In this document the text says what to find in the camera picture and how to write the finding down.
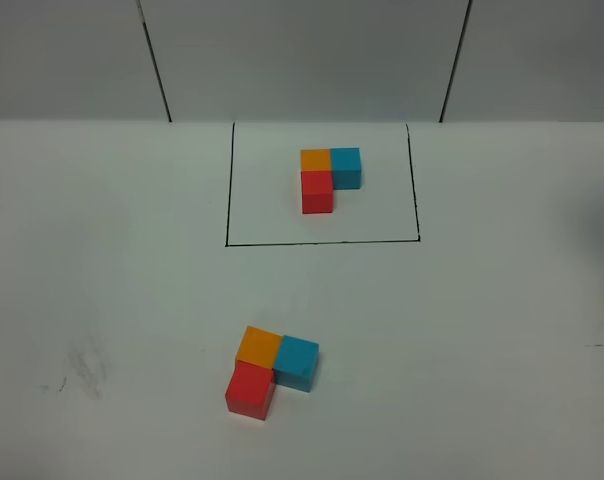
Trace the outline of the orange template block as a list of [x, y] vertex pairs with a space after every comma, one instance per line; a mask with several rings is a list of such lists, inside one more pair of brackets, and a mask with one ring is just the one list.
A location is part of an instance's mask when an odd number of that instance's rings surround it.
[[300, 152], [302, 172], [331, 171], [331, 151], [329, 149], [308, 149]]

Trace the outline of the blue template block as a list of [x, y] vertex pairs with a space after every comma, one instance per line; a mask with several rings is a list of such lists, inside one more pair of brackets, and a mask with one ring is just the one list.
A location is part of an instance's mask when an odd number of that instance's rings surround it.
[[333, 188], [358, 190], [362, 186], [362, 162], [359, 148], [332, 148], [330, 150]]

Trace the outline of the red template block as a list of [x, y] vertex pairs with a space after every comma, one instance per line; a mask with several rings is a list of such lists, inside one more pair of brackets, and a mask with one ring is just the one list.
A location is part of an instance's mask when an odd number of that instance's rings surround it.
[[301, 172], [301, 200], [303, 214], [328, 214], [334, 209], [332, 173], [325, 171]]

